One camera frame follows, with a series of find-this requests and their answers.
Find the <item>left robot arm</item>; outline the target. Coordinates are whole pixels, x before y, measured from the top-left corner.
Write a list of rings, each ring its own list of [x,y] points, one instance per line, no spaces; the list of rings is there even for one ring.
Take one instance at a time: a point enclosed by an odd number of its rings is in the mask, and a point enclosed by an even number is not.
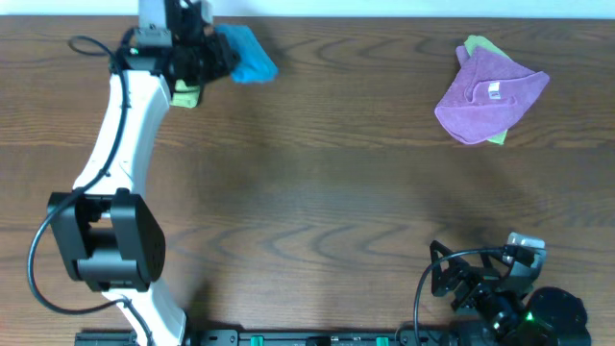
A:
[[[222,34],[123,42],[109,58],[110,99],[89,161],[71,191],[49,198],[46,225],[68,276],[118,306],[138,345],[182,345],[187,322],[161,277],[165,238],[145,203],[158,129],[175,95],[200,92],[238,62]]]

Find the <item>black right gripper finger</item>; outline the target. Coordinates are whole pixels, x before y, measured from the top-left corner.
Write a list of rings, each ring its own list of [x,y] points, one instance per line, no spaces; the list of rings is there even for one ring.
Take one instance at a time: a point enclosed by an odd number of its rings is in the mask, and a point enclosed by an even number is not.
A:
[[[438,240],[433,240],[430,244],[430,260],[432,264],[431,276],[440,279],[443,274],[449,275],[461,268],[467,267],[469,263],[461,257],[444,259],[454,252]]]
[[[440,279],[431,277],[431,294],[435,297],[443,297],[448,292],[455,290],[463,281],[468,268],[469,265],[449,275],[443,274]]]

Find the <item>blue microfiber cloth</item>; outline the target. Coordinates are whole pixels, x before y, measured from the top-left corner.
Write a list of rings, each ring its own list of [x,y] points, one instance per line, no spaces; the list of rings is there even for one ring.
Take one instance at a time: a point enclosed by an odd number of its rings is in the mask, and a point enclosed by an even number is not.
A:
[[[239,84],[265,84],[273,82],[279,69],[264,51],[253,31],[245,25],[220,24],[217,34],[223,34],[230,47],[238,54],[239,63],[231,73]]]

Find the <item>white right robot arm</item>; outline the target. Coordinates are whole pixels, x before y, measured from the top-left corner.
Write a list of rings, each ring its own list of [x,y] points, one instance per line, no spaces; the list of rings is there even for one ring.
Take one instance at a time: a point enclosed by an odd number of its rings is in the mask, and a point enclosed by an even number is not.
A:
[[[478,321],[453,324],[440,345],[590,346],[581,299],[554,286],[533,288],[547,258],[545,241],[512,233],[505,245],[454,252],[430,244],[431,294],[454,294],[454,311]]]

